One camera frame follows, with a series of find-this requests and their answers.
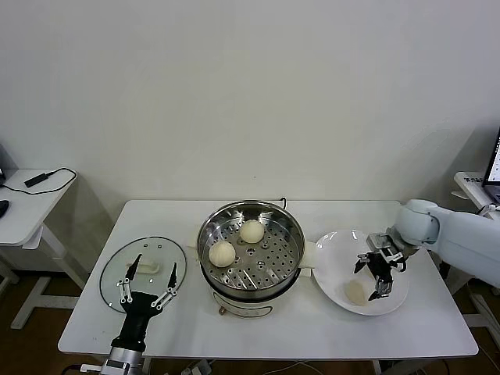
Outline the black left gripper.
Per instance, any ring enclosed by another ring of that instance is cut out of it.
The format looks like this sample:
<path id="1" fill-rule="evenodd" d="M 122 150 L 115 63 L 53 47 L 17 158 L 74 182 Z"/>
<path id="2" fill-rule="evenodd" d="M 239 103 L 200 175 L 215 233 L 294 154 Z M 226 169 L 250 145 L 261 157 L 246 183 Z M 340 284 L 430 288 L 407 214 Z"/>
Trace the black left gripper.
<path id="1" fill-rule="evenodd" d="M 149 320 L 159 315 L 165 305 L 177 296 L 177 264 L 173 264 L 166 290 L 158 297 L 140 291 L 132 291 L 130 284 L 141 260 L 142 254 L 130 264 L 122 280 L 116 283 L 120 294 L 120 304 L 126 313 L 123 326 L 113 346 L 145 346 L 145 336 Z"/>

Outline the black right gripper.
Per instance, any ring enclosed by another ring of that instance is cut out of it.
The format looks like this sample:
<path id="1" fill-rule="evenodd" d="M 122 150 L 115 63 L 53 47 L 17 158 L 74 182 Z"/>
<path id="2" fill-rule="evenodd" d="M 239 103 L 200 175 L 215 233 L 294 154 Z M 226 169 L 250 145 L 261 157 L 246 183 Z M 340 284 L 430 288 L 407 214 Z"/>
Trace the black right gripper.
<path id="1" fill-rule="evenodd" d="M 376 299 L 386 298 L 391 293 L 393 278 L 391 275 L 391 265 L 380 253 L 369 252 L 357 255 L 353 273 L 358 273 L 364 266 L 368 266 L 370 272 L 376 278 L 375 290 L 368 297 L 371 302 Z"/>

